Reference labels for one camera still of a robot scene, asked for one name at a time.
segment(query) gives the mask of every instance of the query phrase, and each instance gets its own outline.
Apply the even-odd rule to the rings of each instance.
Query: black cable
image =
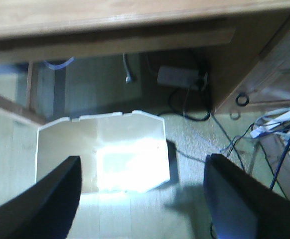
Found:
[[[213,239],[217,239],[215,236],[214,236],[214,234],[213,234],[213,222],[211,222],[210,223],[210,226],[209,226],[209,234],[210,234],[210,236],[211,236],[211,238],[213,238]]]
[[[252,123],[251,125],[249,125],[249,127],[246,129],[246,131],[245,131],[241,136],[239,136],[239,137],[236,139],[236,141],[233,143],[233,146],[236,146],[236,145],[238,144],[238,142],[239,142],[243,137],[245,137],[245,135],[248,133],[248,131],[249,131],[253,126],[254,126],[253,123]],[[229,151],[228,154],[227,154],[227,157],[230,156],[230,154],[232,153],[233,149],[234,149],[234,147],[231,147],[230,151]]]
[[[203,96],[203,94],[206,94],[206,90],[204,90],[204,91],[202,91],[202,92],[200,92],[199,93],[199,95],[200,95],[200,98],[201,98],[201,101],[202,101],[202,103],[204,104],[204,106],[206,107],[206,110],[207,110],[207,114],[203,117],[203,118],[195,118],[195,117],[192,117],[192,116],[189,116],[188,114],[186,114],[186,113],[184,113],[183,114],[183,112],[181,112],[181,111],[178,111],[173,105],[172,105],[172,99],[173,99],[173,97],[176,95],[176,93],[178,92],[180,90],[180,88],[176,88],[175,90],[173,90],[172,92],[171,92],[171,94],[169,95],[169,97],[168,97],[168,101],[167,101],[167,103],[168,103],[168,106],[169,106],[169,108],[171,109],[171,111],[174,113],[174,114],[176,114],[176,115],[179,115],[179,116],[182,116],[182,117],[185,117],[186,119],[189,119],[189,120],[191,120],[191,121],[194,121],[194,122],[202,122],[202,121],[207,121],[207,120],[209,120],[209,118],[210,118],[210,112],[211,112],[211,107],[210,106],[206,106],[206,104],[205,104],[205,102],[204,102],[204,97],[205,96]]]
[[[216,117],[214,116],[214,114],[211,113],[210,115],[211,115],[211,117],[215,120],[216,124],[220,127],[221,131],[223,131],[224,135],[225,135],[226,138],[229,140],[230,144],[233,146],[233,149],[234,149],[234,151],[235,151],[235,153],[237,154],[237,157],[238,157],[238,159],[239,159],[240,166],[241,166],[242,170],[243,170],[244,172],[246,172],[246,169],[245,169],[244,163],[243,163],[243,161],[242,161],[242,159],[241,159],[241,157],[240,157],[240,154],[238,153],[238,151],[237,151],[236,147],[234,146],[234,144],[233,144],[231,138],[229,137],[228,133],[225,131],[225,129],[223,128],[223,126],[221,125],[221,123],[216,119]]]
[[[177,149],[177,148],[175,149],[175,151],[176,151],[177,153],[179,153],[180,155],[186,157],[186,158],[193,159],[193,160],[196,160],[196,161],[201,162],[201,163],[205,163],[204,160],[201,160],[201,159],[199,159],[199,158],[195,158],[195,157],[193,157],[193,156],[190,156],[190,155],[188,155],[188,154],[185,154],[184,152],[180,151],[180,150]]]

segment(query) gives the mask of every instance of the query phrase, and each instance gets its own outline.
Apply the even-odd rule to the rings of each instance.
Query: wooden panel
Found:
[[[290,8],[290,0],[0,0],[0,39]]]
[[[234,32],[234,26],[216,20],[0,41],[0,63],[219,45],[229,43]]]
[[[255,64],[250,64],[249,72],[241,76],[242,81],[222,100],[217,112],[251,112],[290,105],[290,17],[253,61]],[[240,92],[249,95],[250,105],[236,106]]]
[[[0,96],[0,113],[4,113],[7,116],[22,123],[29,123],[35,126],[41,126],[45,124],[45,120],[40,116],[37,116],[26,108],[13,103],[12,101],[9,101],[2,96]]]
[[[268,155],[268,162],[275,172],[280,156],[284,150],[284,145],[276,135],[262,138],[261,143]],[[278,182],[286,197],[290,200],[290,156],[288,154],[278,175]]]

